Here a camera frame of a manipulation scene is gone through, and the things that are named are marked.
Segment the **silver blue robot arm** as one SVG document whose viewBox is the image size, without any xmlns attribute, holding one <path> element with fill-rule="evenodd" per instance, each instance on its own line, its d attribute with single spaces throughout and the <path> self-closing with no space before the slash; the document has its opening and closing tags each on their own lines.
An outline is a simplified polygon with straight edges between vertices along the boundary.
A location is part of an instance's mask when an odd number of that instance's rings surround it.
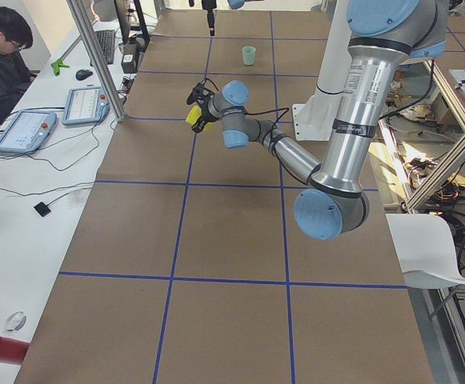
<svg viewBox="0 0 465 384">
<path fill-rule="evenodd" d="M 299 229 L 327 240 L 356 229 L 367 219 L 369 201 L 359 182 L 369 146 L 395 71 L 407 60 L 443 52 L 449 4 L 446 1 L 352 1 L 343 21 L 351 32 L 351 64 L 323 160 L 289 138 L 275 122 L 245 110 L 247 86 L 238 80 L 221 90 L 197 83 L 186 102 L 186 120 L 199 133 L 222 125 L 228 148 L 263 145 L 305 190 L 295 199 Z"/>
<path fill-rule="evenodd" d="M 227 3 L 232 10 L 237 10 L 245 5 L 250 0 L 228 0 Z M 216 0 L 202 0 L 202 8 L 206 11 L 206 20 L 211 37 L 215 36 L 215 19 L 214 10 L 217 8 Z"/>
</svg>

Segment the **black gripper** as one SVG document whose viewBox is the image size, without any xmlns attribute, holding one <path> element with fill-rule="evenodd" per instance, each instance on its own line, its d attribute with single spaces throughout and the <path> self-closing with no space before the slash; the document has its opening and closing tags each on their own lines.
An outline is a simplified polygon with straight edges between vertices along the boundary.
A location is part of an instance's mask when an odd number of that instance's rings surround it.
<svg viewBox="0 0 465 384">
<path fill-rule="evenodd" d="M 202 109 L 204 119 L 214 123 L 216 116 L 210 110 L 213 96 L 214 92 L 205 87 L 205 82 L 199 82 L 187 97 L 186 104 L 188 106 L 199 106 Z"/>
<path fill-rule="evenodd" d="M 209 28 L 210 36 L 215 36 L 215 20 L 214 20 L 214 10 L 217 8 L 216 0 L 202 0 L 202 8 L 206 10 L 206 19 Z"/>
</svg>

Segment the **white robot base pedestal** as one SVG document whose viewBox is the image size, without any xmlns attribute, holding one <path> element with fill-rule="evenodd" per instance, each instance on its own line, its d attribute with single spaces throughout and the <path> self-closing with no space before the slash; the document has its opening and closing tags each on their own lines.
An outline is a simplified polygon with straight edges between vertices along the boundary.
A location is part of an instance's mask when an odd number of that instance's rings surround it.
<svg viewBox="0 0 465 384">
<path fill-rule="evenodd" d="M 368 107 L 379 104 L 379 83 L 387 78 L 371 59 L 353 64 L 347 51 L 351 39 L 349 4 L 347 0 L 322 2 L 321 10 L 333 14 L 331 29 L 315 93 L 306 103 L 292 106 L 295 137 L 299 141 L 328 140 L 342 98 L 365 102 Z"/>
</svg>

